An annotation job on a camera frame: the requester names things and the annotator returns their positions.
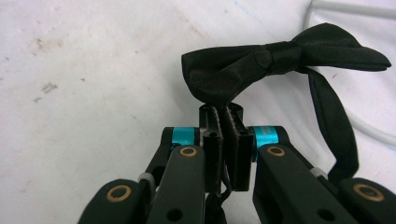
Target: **brass washer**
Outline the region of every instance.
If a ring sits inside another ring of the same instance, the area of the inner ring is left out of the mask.
[[[268,147],[267,152],[273,156],[284,156],[285,155],[285,150],[283,150],[280,147]]]
[[[186,150],[192,150],[192,153],[186,153]],[[183,147],[180,151],[179,151],[180,155],[183,157],[193,157],[195,156],[198,151],[197,149],[193,148],[193,147]]]
[[[113,196],[113,192],[116,191],[117,189],[125,189],[125,193],[120,196],[120,197],[114,197]],[[124,201],[125,199],[127,199],[130,195],[132,194],[132,189],[131,187],[127,186],[127,185],[118,185],[114,188],[112,188],[111,190],[108,191],[107,193],[107,199],[111,202],[111,203],[119,203]]]
[[[375,195],[368,195],[366,193],[364,193],[363,191],[361,191],[361,189],[363,188],[367,188],[370,189],[372,191],[375,192]],[[358,193],[362,198],[367,199],[369,201],[373,201],[373,202],[382,202],[384,201],[385,197],[384,194],[381,193],[381,191],[379,191],[378,189],[371,187],[369,185],[366,184],[356,184],[355,186],[353,186],[353,190],[355,190],[356,193]]]

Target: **screw hole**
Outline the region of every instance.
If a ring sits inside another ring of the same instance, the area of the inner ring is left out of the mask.
[[[180,211],[180,209],[172,209],[166,214],[166,217],[169,221],[176,222],[181,220],[181,218],[183,217],[183,213]]]
[[[334,214],[331,211],[327,210],[327,209],[319,209],[318,210],[318,215],[322,219],[324,219],[326,221],[335,221]]]
[[[114,198],[120,198],[126,194],[126,189],[115,189],[113,192],[111,192],[111,196]]]
[[[190,154],[192,154],[193,152],[194,152],[194,149],[193,149],[193,148],[186,148],[186,149],[183,150],[183,153],[184,153],[184,154],[187,154],[187,155],[190,155]]]

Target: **white surface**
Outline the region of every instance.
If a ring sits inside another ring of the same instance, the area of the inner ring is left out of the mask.
[[[302,31],[309,3],[0,0],[0,223],[77,223],[105,183],[137,180],[163,127],[198,125],[201,103],[184,83],[181,54],[290,40]],[[338,18],[315,13],[313,23]],[[360,40],[359,26],[349,21]],[[396,25],[366,25],[375,42],[361,43],[393,54],[395,38],[381,35],[385,28]],[[375,79],[346,70],[326,76],[348,109],[395,134],[389,71]],[[330,170],[306,76],[267,77],[235,102],[245,108],[246,125],[284,126],[314,165]],[[396,150],[359,131],[356,138],[358,176],[395,192]],[[251,192],[233,193],[224,208],[229,223],[259,223]]]

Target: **black fabric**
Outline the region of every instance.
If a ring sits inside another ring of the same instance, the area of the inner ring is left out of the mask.
[[[337,185],[344,178],[352,177],[359,168],[352,126],[341,101],[323,75],[307,67],[296,71],[309,76],[318,126],[336,158],[336,163],[329,172],[329,181]]]
[[[218,195],[216,192],[210,192],[205,201],[205,224],[227,224],[224,210],[221,205],[230,197],[232,193],[231,181],[227,174],[225,162],[222,165],[222,182],[226,190]]]
[[[383,54],[363,47],[353,35],[329,23],[309,28],[289,42],[200,49],[182,55],[181,60],[183,77],[192,95],[219,110],[263,77],[290,71],[308,74],[318,126],[337,159],[329,173],[334,185],[352,177],[359,167],[355,137],[335,91],[325,77],[307,66],[361,71],[383,71],[390,67]],[[220,205],[212,209],[213,217],[222,217]]]

